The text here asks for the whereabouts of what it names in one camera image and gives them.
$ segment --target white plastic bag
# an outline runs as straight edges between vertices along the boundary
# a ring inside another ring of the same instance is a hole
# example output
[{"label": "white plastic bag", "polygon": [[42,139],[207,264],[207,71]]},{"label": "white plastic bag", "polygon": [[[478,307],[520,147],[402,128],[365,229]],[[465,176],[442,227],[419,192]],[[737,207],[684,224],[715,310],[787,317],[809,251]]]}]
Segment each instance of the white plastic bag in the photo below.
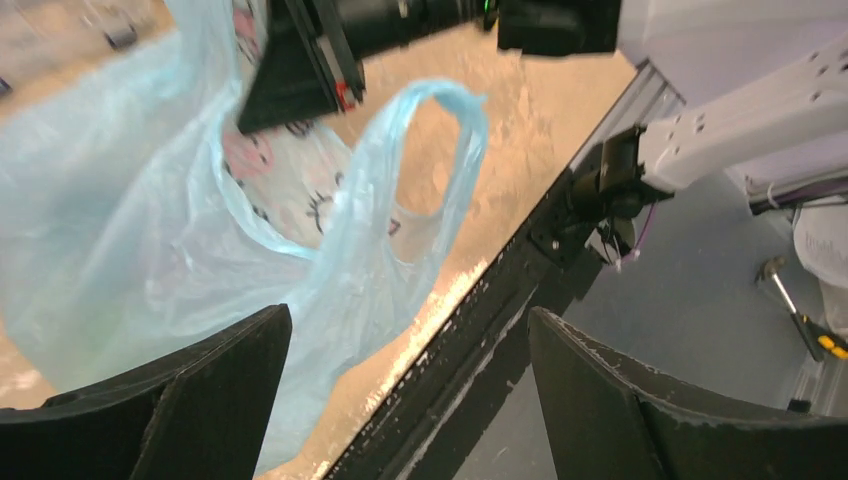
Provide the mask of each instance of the white plastic bag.
[{"label": "white plastic bag", "polygon": [[[320,247],[299,245],[222,168],[243,91],[230,0],[169,7],[178,34],[0,126],[0,306],[10,338],[64,391],[288,303],[261,473],[299,451],[341,373],[410,325],[467,211],[488,124],[461,86],[411,85],[362,136]],[[444,205],[423,217],[394,198],[404,133],[430,97],[462,131]],[[320,126],[286,144],[293,157],[316,150],[349,155]],[[407,262],[389,243],[392,212],[415,235],[391,240]]]}]

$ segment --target gray floor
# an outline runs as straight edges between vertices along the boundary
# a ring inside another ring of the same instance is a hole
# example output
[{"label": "gray floor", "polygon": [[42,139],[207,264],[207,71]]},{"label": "gray floor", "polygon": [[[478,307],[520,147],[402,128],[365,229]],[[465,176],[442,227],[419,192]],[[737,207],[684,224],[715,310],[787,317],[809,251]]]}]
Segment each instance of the gray floor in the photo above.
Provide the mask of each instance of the gray floor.
[{"label": "gray floor", "polygon": [[536,381],[528,368],[454,480],[556,480]]}]

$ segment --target table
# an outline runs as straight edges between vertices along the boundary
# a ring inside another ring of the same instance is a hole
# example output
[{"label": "table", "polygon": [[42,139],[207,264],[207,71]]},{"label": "table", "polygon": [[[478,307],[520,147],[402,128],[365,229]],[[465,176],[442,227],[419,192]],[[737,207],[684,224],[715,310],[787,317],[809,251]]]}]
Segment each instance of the table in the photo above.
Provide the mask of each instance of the table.
[{"label": "table", "polygon": [[[166,19],[162,24],[166,30],[167,14],[161,8],[159,12]],[[29,93],[17,92],[22,95],[14,103],[0,106],[0,121],[61,90],[95,63],[71,66],[38,82]],[[340,379],[301,454],[269,472],[266,480],[320,478],[328,471],[422,348],[443,328],[456,303],[570,161],[633,73],[619,55],[558,61],[501,55],[494,38],[482,37],[472,28],[460,28],[368,62],[365,105],[328,121],[348,144],[408,81],[438,75],[489,95],[489,152],[469,215],[415,324]],[[445,118],[428,105],[410,132],[398,201],[413,211],[434,210],[446,186],[458,129]],[[0,405],[33,407],[52,393],[13,346],[0,339]]]}]

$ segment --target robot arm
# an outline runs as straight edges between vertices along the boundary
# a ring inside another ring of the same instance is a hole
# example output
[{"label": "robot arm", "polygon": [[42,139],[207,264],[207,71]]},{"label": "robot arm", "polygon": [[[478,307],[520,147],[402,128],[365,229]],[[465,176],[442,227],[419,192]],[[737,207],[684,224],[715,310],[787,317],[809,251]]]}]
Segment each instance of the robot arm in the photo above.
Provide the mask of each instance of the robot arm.
[{"label": "robot arm", "polygon": [[606,141],[599,170],[575,181],[572,213],[576,222],[633,218],[708,174],[843,131],[848,33],[712,102]]},{"label": "robot arm", "polygon": [[647,125],[643,181],[674,192],[717,170],[848,130],[848,34],[706,105]]}]

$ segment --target cable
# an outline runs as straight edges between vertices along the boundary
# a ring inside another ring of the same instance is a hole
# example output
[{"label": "cable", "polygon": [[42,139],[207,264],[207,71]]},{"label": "cable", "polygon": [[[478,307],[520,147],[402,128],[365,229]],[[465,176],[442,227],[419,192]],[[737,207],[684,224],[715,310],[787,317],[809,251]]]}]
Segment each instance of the cable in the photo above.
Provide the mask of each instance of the cable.
[{"label": "cable", "polygon": [[787,210],[821,198],[848,193],[848,177],[822,180],[812,184],[784,192],[779,195],[771,195],[765,201],[749,202],[749,207],[754,215],[769,210]]}]

